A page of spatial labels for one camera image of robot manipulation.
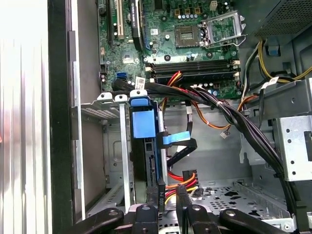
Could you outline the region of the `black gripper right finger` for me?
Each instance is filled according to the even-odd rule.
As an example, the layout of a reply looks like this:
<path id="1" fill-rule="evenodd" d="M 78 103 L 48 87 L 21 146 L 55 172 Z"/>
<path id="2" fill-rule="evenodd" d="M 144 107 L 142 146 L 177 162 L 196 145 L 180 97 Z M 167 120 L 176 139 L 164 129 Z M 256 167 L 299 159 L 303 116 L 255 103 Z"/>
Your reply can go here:
<path id="1" fill-rule="evenodd" d="M 284 234 L 285 231 L 238 209 L 224 209 L 219 216 L 193 204 L 183 185 L 176 189 L 176 215 L 182 234 Z"/>

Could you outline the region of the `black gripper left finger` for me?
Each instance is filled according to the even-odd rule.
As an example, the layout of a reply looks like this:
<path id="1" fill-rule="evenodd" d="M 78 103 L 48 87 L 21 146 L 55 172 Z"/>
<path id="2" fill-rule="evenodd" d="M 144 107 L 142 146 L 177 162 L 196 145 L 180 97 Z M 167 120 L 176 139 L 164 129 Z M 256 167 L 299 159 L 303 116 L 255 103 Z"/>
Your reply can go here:
<path id="1" fill-rule="evenodd" d="M 158 188 L 147 189 L 147 203 L 132 205 L 128 213 L 107 208 L 73 226 L 74 234 L 157 234 Z"/>

